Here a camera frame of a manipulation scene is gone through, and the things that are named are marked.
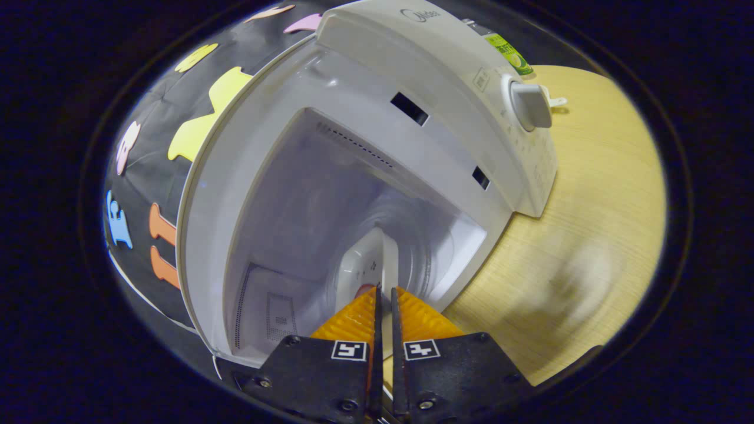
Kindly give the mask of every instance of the wooden table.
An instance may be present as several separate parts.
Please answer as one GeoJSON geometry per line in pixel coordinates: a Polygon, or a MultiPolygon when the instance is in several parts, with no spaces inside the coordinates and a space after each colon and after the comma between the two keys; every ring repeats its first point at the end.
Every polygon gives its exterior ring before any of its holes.
{"type": "MultiPolygon", "coordinates": [[[[487,331],[537,385],[607,342],[646,292],[661,253],[666,193],[648,128],[610,79],[535,66],[552,97],[559,160],[539,219],[514,214],[474,279],[443,312],[487,331]]],[[[392,358],[385,383],[392,387],[392,358]]]]}

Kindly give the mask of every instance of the pink felt shape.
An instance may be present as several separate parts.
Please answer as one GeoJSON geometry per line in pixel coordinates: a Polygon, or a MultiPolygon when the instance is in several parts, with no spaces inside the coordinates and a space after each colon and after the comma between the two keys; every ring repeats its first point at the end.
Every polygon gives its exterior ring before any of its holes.
{"type": "Polygon", "coordinates": [[[301,31],[302,29],[305,29],[307,31],[316,31],[317,27],[320,25],[321,20],[322,15],[320,14],[309,15],[305,18],[297,20],[293,25],[286,28],[283,32],[290,34],[291,32],[301,31]]]}
{"type": "Polygon", "coordinates": [[[115,153],[115,162],[118,166],[118,175],[122,174],[123,170],[126,168],[128,152],[130,152],[133,145],[136,144],[136,138],[139,136],[140,129],[141,124],[137,124],[136,121],[131,122],[131,125],[128,126],[126,133],[123,134],[121,142],[118,144],[118,151],[117,153],[115,153]]]}

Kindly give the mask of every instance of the screw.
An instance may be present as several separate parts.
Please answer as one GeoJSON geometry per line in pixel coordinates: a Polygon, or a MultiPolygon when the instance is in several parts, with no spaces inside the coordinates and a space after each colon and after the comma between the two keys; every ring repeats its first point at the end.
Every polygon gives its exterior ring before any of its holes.
{"type": "Polygon", "coordinates": [[[512,373],[505,376],[506,383],[515,383],[521,379],[521,374],[512,373]]]}
{"type": "Polygon", "coordinates": [[[433,401],[422,401],[419,404],[419,409],[420,410],[428,410],[428,409],[432,408],[433,406],[434,406],[434,402],[433,401]]]}
{"type": "Polygon", "coordinates": [[[352,410],[358,408],[358,405],[356,405],[356,402],[346,399],[340,402],[339,408],[344,412],[351,412],[352,410]]]}

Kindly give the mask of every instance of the black background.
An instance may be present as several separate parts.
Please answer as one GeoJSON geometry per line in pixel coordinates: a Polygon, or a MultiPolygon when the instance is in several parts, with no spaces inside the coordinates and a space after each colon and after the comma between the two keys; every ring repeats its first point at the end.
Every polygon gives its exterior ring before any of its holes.
{"type": "MultiPolygon", "coordinates": [[[[90,128],[117,72],[229,2],[2,5],[5,422],[264,422],[108,310],[78,252],[76,186],[90,128]],[[63,120],[59,121],[60,108],[63,120]]],[[[684,142],[694,235],[679,288],[649,334],[540,422],[747,422],[752,403],[752,10],[743,2],[509,2],[553,14],[623,60],[657,95],[684,142]]],[[[262,5],[246,3],[246,10],[262,5]]]]}

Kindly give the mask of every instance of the yellow felt shape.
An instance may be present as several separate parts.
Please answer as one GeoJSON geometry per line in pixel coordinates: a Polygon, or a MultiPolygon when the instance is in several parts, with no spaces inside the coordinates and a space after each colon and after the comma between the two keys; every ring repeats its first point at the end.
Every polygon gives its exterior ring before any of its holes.
{"type": "Polygon", "coordinates": [[[194,53],[189,54],[181,63],[176,66],[176,72],[186,72],[194,65],[199,63],[199,60],[204,59],[208,54],[212,53],[217,48],[217,43],[211,45],[203,45],[194,50],[194,53]]]}
{"type": "Polygon", "coordinates": [[[201,145],[204,144],[207,136],[210,135],[212,126],[215,125],[215,122],[225,108],[228,107],[233,97],[241,91],[241,88],[251,78],[251,75],[241,72],[240,66],[230,69],[218,78],[212,84],[212,87],[210,87],[210,102],[212,102],[212,108],[215,111],[209,115],[200,116],[181,124],[178,131],[176,131],[176,135],[173,136],[173,141],[170,142],[170,147],[167,149],[167,158],[172,161],[176,156],[181,155],[193,162],[196,159],[197,153],[199,153],[201,145]]]}

